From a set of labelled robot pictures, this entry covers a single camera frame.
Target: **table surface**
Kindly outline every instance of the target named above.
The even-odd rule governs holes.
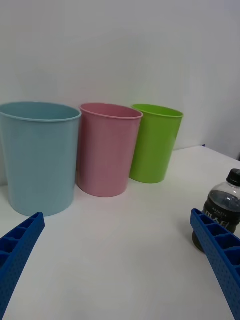
[[[129,179],[113,198],[76,186],[73,204],[45,218],[3,319],[233,320],[190,225],[191,209],[232,168],[240,162],[198,146],[173,152],[162,183]],[[2,236],[26,219],[7,193],[0,188]]]

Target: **bottle cap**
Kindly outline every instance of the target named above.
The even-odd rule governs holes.
[[[226,178],[227,182],[231,185],[240,187],[240,170],[239,169],[232,169]]]

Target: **white wall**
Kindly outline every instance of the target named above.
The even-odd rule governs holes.
[[[1,1],[0,103],[169,106],[185,114],[176,148],[235,157],[240,130],[225,132],[240,118],[238,2]]]

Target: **plastic bottle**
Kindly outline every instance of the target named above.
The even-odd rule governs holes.
[[[203,213],[234,233],[240,223],[240,170],[232,169],[226,182],[216,185],[209,193]],[[195,246],[204,252],[196,234],[192,233]]]

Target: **bottle neck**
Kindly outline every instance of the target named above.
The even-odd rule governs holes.
[[[235,188],[235,189],[240,189],[240,186],[237,186],[237,185],[234,185],[234,184],[231,184],[230,182],[226,182],[230,187],[232,188]]]

